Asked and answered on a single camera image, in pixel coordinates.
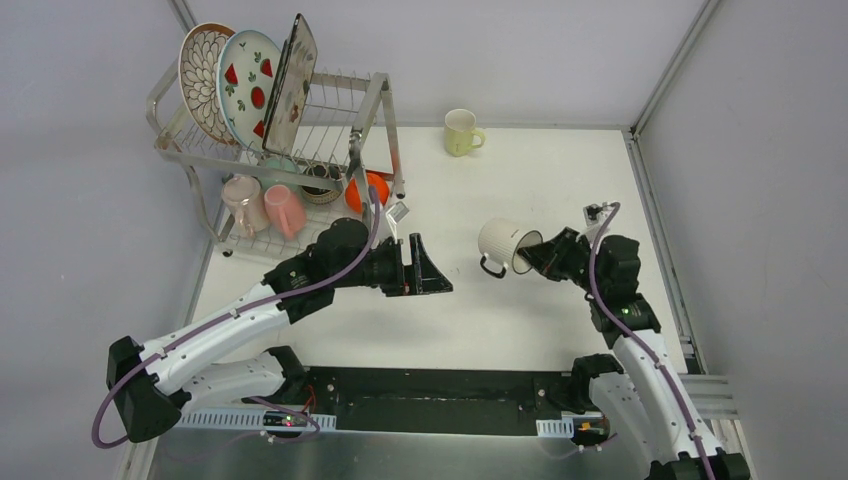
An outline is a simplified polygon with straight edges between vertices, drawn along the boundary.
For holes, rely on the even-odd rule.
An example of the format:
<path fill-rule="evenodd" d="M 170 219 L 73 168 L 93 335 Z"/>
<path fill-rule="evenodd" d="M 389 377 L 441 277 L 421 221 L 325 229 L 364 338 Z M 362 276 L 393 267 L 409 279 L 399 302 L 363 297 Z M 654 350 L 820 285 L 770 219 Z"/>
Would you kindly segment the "white mug dark rim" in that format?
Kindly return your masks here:
<path fill-rule="evenodd" d="M 487 221 L 478 235 L 479 265 L 489 276 L 502 279 L 508 272 L 523 275 L 532 270 L 530 263 L 518 251 L 543 242 L 541 233 L 529 230 L 505 219 Z"/>

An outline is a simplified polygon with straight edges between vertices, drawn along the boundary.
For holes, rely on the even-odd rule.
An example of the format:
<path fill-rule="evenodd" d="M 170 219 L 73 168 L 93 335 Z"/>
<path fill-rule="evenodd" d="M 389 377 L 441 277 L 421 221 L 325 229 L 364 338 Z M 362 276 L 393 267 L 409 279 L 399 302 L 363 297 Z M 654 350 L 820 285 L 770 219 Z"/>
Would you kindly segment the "mint green bowl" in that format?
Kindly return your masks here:
<path fill-rule="evenodd" d="M 266 168 L 285 171 L 288 173 L 299 174 L 300 170 L 298 166 L 290 159 L 283 157 L 272 157 L 265 160 L 264 166 Z M 275 185 L 284 185 L 287 188 L 295 188 L 296 184 L 292 184 L 290 182 L 284 182 L 282 180 L 273 179 L 270 177 L 261 177 L 259 178 L 259 183 L 263 190 L 267 190 Z"/>

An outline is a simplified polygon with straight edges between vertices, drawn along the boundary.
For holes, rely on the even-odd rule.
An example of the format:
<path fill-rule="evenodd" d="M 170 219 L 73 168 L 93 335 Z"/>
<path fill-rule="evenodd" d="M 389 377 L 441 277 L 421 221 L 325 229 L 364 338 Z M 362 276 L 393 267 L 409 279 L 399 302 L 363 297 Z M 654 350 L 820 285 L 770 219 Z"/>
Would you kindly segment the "square flower pattern plate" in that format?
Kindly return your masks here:
<path fill-rule="evenodd" d="M 270 103 L 264 116 L 262 148 L 275 155 L 293 151 L 318 57 L 306 17 L 298 13 L 278 62 Z"/>

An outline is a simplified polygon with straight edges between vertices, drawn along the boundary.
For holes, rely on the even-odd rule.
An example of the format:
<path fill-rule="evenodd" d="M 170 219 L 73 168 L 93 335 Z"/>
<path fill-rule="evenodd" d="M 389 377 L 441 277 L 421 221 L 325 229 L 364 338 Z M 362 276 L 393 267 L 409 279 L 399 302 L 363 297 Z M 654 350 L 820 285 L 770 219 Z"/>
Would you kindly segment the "pink cup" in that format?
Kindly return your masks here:
<path fill-rule="evenodd" d="M 287 240 L 295 240 L 307 223 L 300 197 L 284 185 L 274 185 L 264 193 L 266 214 Z"/>

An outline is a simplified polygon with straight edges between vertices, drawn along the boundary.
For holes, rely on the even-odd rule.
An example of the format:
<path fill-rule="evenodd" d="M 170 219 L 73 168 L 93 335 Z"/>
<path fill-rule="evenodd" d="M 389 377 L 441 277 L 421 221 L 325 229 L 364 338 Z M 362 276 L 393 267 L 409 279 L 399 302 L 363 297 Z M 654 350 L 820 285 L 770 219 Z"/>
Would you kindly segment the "brown patterned small bowl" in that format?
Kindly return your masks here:
<path fill-rule="evenodd" d="M 341 170 L 335 165 L 314 165 L 305 168 L 303 173 L 316 178 L 341 179 Z M 300 191 L 307 202 L 315 205 L 333 203 L 342 195 L 339 190 L 306 185 L 301 185 Z"/>

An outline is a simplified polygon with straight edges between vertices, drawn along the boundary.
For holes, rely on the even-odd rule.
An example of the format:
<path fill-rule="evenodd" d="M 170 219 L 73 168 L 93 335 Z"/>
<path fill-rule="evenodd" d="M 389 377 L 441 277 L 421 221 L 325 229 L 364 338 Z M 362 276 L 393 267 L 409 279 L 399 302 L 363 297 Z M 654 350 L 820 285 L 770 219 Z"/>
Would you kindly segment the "floral petal brown-rim plate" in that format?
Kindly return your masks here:
<path fill-rule="evenodd" d="M 178 81 L 184 104 L 195 124 L 210 138 L 234 145 L 217 95 L 217 67 L 223 47 L 234 31 L 208 22 L 185 36 L 178 57 Z"/>

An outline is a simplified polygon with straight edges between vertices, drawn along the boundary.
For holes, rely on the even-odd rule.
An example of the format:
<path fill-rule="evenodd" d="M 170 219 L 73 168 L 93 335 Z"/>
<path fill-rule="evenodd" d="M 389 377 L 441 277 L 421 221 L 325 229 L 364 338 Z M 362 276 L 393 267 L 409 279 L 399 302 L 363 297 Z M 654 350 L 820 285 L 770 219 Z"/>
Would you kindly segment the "orange plastic bowl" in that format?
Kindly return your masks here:
<path fill-rule="evenodd" d="M 371 171 L 366 172 L 366 178 L 368 184 L 376 188 L 381 205 L 385 206 L 390 196 L 390 189 L 388 183 L 380 175 Z M 361 214 L 363 207 L 360 203 L 359 191 L 357 189 L 355 179 L 352 179 L 349 182 L 347 188 L 345 189 L 344 195 L 347 206 L 354 213 Z"/>

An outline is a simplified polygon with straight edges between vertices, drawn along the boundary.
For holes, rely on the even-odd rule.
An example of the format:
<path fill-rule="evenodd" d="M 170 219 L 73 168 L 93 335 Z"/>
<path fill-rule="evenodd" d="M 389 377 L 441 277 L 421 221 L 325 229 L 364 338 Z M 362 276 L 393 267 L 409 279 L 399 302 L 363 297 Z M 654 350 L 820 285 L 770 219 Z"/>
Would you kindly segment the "yellow mug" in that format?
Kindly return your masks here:
<path fill-rule="evenodd" d="M 454 157 L 461 157 L 486 143 L 485 134 L 477 128 L 476 115 L 467 109 L 453 109 L 444 117 L 444 148 Z"/>

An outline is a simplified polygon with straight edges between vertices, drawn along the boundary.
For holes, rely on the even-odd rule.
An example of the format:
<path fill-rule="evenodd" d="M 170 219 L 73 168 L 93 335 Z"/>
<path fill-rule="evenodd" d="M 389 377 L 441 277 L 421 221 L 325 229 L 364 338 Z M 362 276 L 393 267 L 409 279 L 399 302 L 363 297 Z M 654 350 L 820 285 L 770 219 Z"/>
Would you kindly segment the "watermelon pattern round plate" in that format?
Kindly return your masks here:
<path fill-rule="evenodd" d="M 227 131 L 243 147 L 262 151 L 280 48 L 256 30 L 235 33 L 218 58 L 217 97 Z"/>

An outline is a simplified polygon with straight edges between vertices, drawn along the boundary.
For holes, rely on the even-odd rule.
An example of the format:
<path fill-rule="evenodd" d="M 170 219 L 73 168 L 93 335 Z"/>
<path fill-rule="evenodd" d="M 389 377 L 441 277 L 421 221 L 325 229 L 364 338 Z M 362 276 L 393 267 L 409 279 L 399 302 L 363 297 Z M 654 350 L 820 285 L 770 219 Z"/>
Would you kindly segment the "pink iridescent mug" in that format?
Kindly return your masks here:
<path fill-rule="evenodd" d="M 258 233 L 269 227 L 263 190 L 256 178 L 234 176 L 223 185 L 221 197 L 244 236 L 255 239 Z"/>

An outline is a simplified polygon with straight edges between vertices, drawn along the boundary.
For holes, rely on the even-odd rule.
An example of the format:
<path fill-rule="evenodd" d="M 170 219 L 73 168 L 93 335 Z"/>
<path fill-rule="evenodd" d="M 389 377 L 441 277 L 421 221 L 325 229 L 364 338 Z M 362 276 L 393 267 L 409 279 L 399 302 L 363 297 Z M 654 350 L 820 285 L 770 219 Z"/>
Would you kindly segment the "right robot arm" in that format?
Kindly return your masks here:
<path fill-rule="evenodd" d="M 697 412 L 652 307 L 638 291 L 639 243 L 620 236 L 583 235 L 564 228 L 518 255 L 553 281 L 585 291 L 595 329 L 609 348 L 574 361 L 565 408 L 602 413 L 641 461 L 644 479 L 748 479 L 740 453 L 729 453 Z"/>

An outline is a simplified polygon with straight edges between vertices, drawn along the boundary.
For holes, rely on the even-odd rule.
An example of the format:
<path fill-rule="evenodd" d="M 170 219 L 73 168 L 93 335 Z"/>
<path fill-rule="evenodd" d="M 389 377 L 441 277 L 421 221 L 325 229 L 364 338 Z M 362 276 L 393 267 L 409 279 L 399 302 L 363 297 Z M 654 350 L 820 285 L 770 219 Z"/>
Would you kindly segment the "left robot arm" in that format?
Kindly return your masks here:
<path fill-rule="evenodd" d="M 246 293 L 217 313 L 142 343 L 130 336 L 108 350 L 107 387 L 92 426 L 100 448 L 108 442 L 100 425 L 114 405 L 125 441 L 142 443 L 173 428 L 183 416 L 219 402 L 253 397 L 297 402 L 305 390 L 302 365 L 288 347 L 273 347 L 244 361 L 220 363 L 262 334 L 304 320 L 330 306 L 340 288 L 368 287 L 386 297 L 441 294 L 453 285 L 423 247 L 409 237 L 411 263 L 402 242 L 376 239 L 376 229 L 342 218 L 306 249 L 267 272 Z"/>

